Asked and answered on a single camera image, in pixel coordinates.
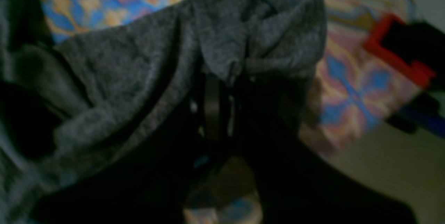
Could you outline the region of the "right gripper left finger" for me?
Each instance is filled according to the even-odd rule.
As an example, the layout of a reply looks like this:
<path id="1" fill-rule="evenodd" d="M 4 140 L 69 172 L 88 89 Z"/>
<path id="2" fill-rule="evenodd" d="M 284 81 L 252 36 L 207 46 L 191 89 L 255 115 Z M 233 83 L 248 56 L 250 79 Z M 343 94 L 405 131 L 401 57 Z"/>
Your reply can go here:
<path id="1" fill-rule="evenodd" d="M 205 74 L 197 82 L 135 150 L 39 200 L 31 219 L 38 224 L 182 224 L 191 187 L 223 158 L 221 82 Z"/>

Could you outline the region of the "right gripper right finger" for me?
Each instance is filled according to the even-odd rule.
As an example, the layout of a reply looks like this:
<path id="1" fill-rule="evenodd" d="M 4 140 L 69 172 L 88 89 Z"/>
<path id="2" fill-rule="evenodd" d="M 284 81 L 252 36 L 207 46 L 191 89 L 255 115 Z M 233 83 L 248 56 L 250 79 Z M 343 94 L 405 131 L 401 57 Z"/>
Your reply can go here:
<path id="1" fill-rule="evenodd" d="M 265 224 L 416 224 L 411 208 L 351 179 L 298 137 L 306 87 L 238 80 L 235 136 Z"/>

